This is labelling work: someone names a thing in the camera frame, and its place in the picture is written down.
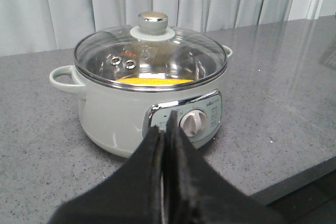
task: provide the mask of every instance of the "speckled countertop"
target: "speckled countertop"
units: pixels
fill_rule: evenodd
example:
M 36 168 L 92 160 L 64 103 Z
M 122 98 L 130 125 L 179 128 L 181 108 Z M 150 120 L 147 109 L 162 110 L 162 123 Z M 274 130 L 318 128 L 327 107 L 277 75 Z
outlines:
M 232 47 L 223 125 L 201 148 L 224 178 L 269 203 L 336 169 L 336 19 L 207 33 Z M 125 161 L 83 132 L 49 73 L 72 50 L 0 57 L 0 222 L 46 223 Z

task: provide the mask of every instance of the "yellow food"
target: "yellow food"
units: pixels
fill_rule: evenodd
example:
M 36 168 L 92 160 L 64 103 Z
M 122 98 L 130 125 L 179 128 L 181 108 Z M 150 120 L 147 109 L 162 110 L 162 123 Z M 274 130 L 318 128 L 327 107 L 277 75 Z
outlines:
M 141 84 L 141 85 L 172 85 L 186 83 L 193 80 L 188 79 L 159 79 L 159 78 L 124 78 L 118 79 L 117 81 L 130 83 L 130 84 Z

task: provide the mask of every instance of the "curtain fold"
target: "curtain fold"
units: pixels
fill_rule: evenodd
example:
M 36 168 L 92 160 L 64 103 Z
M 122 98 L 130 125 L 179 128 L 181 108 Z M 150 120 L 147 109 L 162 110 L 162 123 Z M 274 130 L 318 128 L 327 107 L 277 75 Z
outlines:
M 164 12 L 170 26 L 197 31 L 280 22 L 291 0 L 0 0 L 0 56 L 72 48 L 106 27 Z

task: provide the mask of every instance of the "pot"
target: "pot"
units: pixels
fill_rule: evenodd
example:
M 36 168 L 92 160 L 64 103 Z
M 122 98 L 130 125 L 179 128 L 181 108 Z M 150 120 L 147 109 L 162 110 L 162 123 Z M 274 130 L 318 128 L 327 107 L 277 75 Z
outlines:
M 165 131 L 172 110 L 195 147 L 214 137 L 223 111 L 224 72 L 232 50 L 167 16 L 139 14 L 139 26 L 98 31 L 75 47 L 75 64 L 54 69 L 50 83 L 78 97 L 85 133 L 128 157 L 151 126 Z M 69 75 L 73 84 L 56 80 Z

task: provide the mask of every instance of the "control panel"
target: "control panel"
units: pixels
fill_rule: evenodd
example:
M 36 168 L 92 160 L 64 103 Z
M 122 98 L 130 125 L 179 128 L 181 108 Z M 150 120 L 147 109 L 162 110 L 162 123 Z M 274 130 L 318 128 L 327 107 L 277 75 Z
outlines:
M 179 126 L 190 141 L 200 141 L 216 130 L 221 122 L 222 96 L 218 90 L 214 90 L 199 97 L 155 104 L 145 116 L 143 135 L 152 126 L 165 131 L 172 110 L 177 111 Z

